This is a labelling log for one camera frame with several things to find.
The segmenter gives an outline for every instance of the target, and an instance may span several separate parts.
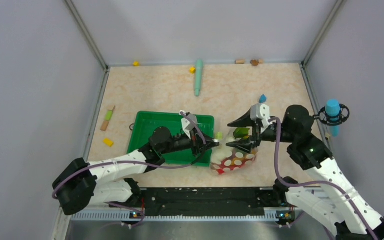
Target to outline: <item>yellow cube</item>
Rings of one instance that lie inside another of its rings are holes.
[[[108,145],[108,147],[112,147],[113,144],[114,144],[114,142],[111,141],[111,140],[108,139],[108,138],[104,138],[104,139],[103,139],[103,143],[106,144],[106,145]]]

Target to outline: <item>blue block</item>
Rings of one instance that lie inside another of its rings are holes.
[[[266,95],[261,95],[261,97],[259,98],[259,103],[260,104],[263,104],[263,103],[265,103],[267,101],[267,97],[266,97]]]

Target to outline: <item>gray wall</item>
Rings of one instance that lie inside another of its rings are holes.
[[[74,0],[109,65],[302,61],[335,0]]]
[[[384,1],[348,1],[308,67],[322,106],[350,108],[333,139],[336,158],[367,202],[384,215]]]
[[[50,239],[102,77],[62,0],[0,0],[0,240]]]

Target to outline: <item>table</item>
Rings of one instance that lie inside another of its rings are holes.
[[[127,153],[139,111],[178,113],[185,110],[196,115],[215,118],[215,132],[227,134],[227,124],[245,114],[260,96],[267,96],[272,116],[283,119],[290,105],[302,105],[313,114],[310,98],[297,63],[205,65],[199,97],[194,96],[194,75],[191,65],[111,67],[88,161],[102,161]],[[110,124],[101,131],[107,107],[115,105]],[[320,137],[317,124],[313,133]],[[114,142],[112,147],[104,138]],[[288,144],[282,143],[279,168],[283,177],[298,182],[311,178],[287,154]],[[216,175],[209,167],[191,166],[183,169],[157,169],[133,175],[140,187],[271,187],[274,171],[275,144],[262,142],[257,160],[250,167]]]

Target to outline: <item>green tray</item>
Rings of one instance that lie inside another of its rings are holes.
[[[214,117],[208,115],[196,115],[198,119],[198,127],[201,131],[213,137],[214,134]],[[148,143],[148,139],[153,134],[156,128],[166,127],[174,136],[179,134],[182,129],[182,116],[176,113],[140,111],[136,115],[134,122],[133,133],[131,134],[130,144],[128,145],[127,153],[131,153],[136,149],[141,148]],[[210,165],[212,150],[205,152],[202,159],[195,166],[208,167]],[[168,164],[190,164],[196,159],[192,155],[192,151],[187,149],[178,152],[164,154],[166,163]]]

